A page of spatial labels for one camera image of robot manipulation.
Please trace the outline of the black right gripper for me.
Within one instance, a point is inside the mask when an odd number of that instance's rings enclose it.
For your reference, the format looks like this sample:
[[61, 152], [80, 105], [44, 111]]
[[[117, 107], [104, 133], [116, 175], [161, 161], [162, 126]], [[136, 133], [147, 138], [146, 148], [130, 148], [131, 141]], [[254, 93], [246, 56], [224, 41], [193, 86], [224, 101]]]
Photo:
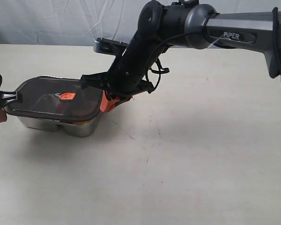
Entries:
[[155, 90], [155, 86], [148, 80], [148, 71], [153, 64], [157, 64], [158, 69], [152, 70], [153, 73], [162, 75], [169, 72], [168, 68], [162, 68], [159, 60], [159, 56], [168, 48], [159, 39], [146, 40], [137, 32], [125, 51], [115, 56], [106, 72], [82, 75], [81, 87], [103, 90], [100, 111], [108, 113], [116, 105], [130, 101], [133, 95]]

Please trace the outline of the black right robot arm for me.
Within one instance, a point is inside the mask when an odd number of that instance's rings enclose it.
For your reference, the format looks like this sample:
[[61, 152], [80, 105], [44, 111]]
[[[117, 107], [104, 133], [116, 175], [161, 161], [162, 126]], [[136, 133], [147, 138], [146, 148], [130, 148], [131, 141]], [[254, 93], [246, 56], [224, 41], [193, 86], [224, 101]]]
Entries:
[[103, 91], [100, 110], [111, 111], [134, 95], [156, 90], [148, 73], [169, 72], [159, 56], [173, 46], [246, 49], [264, 54], [271, 78], [281, 78], [281, 11], [220, 14], [209, 4], [180, 0], [169, 6], [149, 1], [141, 10], [130, 43], [98, 38], [96, 52], [115, 59], [108, 71], [83, 75], [81, 87]]

